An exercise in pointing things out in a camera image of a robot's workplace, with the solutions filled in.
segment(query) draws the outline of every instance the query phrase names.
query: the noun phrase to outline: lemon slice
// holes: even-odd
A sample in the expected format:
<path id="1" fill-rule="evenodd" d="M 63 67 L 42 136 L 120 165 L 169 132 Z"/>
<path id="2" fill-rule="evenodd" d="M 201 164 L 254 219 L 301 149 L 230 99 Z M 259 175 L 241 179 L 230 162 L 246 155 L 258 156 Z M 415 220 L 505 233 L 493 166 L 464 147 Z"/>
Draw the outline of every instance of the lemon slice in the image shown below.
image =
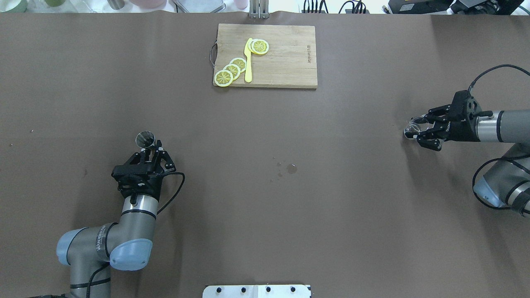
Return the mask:
<path id="1" fill-rule="evenodd" d="M 234 77 L 234 81 L 237 80 L 237 78 L 241 74 L 241 68 L 239 68 L 239 66 L 237 66 L 236 64 L 228 64 L 223 69 L 226 69 L 227 71 L 232 73 L 232 76 Z"/>
<path id="2" fill-rule="evenodd" d="M 230 61 L 229 64 L 235 64 L 239 66 L 239 69 L 241 70 L 241 72 L 244 72 L 246 69 L 246 60 L 243 58 L 239 58 L 239 57 L 234 58 L 232 59 L 232 61 Z"/>
<path id="3" fill-rule="evenodd" d="M 219 87 L 226 87 L 234 81 L 232 72 L 223 69 L 214 75 L 214 83 Z"/>
<path id="4" fill-rule="evenodd" d="M 250 43 L 250 50 L 254 54 L 266 54 L 269 51 L 269 43 L 263 39 L 253 39 Z"/>

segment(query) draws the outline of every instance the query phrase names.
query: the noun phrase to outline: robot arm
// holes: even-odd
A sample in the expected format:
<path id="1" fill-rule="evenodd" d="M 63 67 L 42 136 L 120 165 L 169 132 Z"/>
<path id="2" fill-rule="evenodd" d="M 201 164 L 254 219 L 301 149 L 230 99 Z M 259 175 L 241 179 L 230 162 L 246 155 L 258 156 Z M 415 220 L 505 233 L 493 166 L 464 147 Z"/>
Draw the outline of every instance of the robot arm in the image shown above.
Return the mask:
<path id="1" fill-rule="evenodd" d="M 475 184 L 473 192 L 486 206 L 530 214 L 530 110 L 482 111 L 468 90 L 453 102 L 412 118 L 403 131 L 422 147 L 440 151 L 443 142 L 503 142 L 515 145 Z"/>
<path id="2" fill-rule="evenodd" d="M 110 267 L 133 271 L 149 262 L 156 215 L 178 194 L 184 174 L 176 171 L 162 142 L 155 142 L 152 133 L 138 134 L 136 143 L 142 150 L 112 172 L 125 199 L 119 223 L 69 231 L 57 244 L 59 262 L 71 267 L 66 297 L 110 298 Z M 182 182 L 157 212 L 162 180 L 171 174 L 181 175 Z"/>

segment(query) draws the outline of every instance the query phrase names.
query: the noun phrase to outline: metal plate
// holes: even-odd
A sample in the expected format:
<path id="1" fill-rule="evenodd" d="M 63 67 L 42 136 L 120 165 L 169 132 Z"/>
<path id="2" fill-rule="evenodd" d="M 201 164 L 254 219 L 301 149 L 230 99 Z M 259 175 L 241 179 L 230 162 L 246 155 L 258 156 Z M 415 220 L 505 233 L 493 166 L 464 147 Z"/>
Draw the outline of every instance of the metal plate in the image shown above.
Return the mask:
<path id="1" fill-rule="evenodd" d="M 202 298 L 311 298 L 310 285 L 207 286 Z"/>
<path id="2" fill-rule="evenodd" d="M 219 12 L 225 9 L 223 0 L 173 0 L 183 12 Z"/>

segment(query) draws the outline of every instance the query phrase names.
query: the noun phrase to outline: yellow knife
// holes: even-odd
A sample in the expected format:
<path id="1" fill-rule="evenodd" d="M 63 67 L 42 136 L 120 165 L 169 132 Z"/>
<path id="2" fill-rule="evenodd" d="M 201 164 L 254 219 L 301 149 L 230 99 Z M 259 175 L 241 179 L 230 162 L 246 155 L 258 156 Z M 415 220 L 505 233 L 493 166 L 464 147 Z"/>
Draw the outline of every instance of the yellow knife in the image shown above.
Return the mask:
<path id="1" fill-rule="evenodd" d="M 247 83 L 252 82 L 252 65 L 250 64 L 250 56 L 252 55 L 252 53 L 250 52 L 250 49 L 249 49 L 249 43 L 251 42 L 252 42 L 252 37 L 246 41 L 245 49 L 243 51 L 246 56 L 245 82 Z"/>

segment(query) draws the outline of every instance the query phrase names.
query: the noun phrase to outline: metal bracket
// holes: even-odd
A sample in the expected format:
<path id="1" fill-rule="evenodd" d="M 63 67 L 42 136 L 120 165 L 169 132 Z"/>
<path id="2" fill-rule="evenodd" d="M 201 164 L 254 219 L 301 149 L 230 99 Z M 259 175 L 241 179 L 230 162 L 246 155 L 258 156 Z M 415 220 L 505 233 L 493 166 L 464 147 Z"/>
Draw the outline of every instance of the metal bracket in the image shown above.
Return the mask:
<path id="1" fill-rule="evenodd" d="M 269 0 L 250 0 L 249 17 L 251 19 L 268 19 Z"/>
<path id="2" fill-rule="evenodd" d="M 202 298 L 311 298 L 311 285 L 207 286 Z"/>

